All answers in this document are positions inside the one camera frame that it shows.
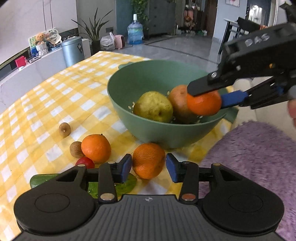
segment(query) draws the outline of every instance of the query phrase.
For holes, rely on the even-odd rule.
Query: tablecloth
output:
[[[0,115],[1,241],[11,240],[20,232],[13,205],[19,195],[30,189],[30,178],[35,174],[63,172],[74,166],[77,159],[69,151],[72,142],[102,133],[111,144],[110,161],[119,161],[141,143],[120,121],[106,86],[119,65],[143,60],[148,59],[99,52],[45,80]],[[58,132],[62,122],[71,126],[72,132],[66,138]],[[200,162],[230,126],[223,119],[202,140],[170,151],[181,161]],[[171,181],[164,168],[150,181],[139,179],[132,194],[178,195],[180,187],[181,184]]]

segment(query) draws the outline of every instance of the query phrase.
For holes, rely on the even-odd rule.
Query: wooden door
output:
[[[217,0],[207,0],[205,12],[207,36],[213,37],[217,14]]]

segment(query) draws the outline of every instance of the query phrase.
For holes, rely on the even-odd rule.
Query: wall outlet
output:
[[[113,27],[110,27],[110,28],[106,28],[106,33],[110,33],[110,32],[112,32],[113,33]]]

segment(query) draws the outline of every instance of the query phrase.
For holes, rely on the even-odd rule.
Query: red fruit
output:
[[[88,157],[81,157],[80,159],[78,159],[75,163],[75,166],[77,166],[78,164],[84,164],[87,169],[94,168],[94,162]]]

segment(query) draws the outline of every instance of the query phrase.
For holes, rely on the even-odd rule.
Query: blue trash can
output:
[[[82,37],[67,39],[61,45],[67,67],[84,60]]]

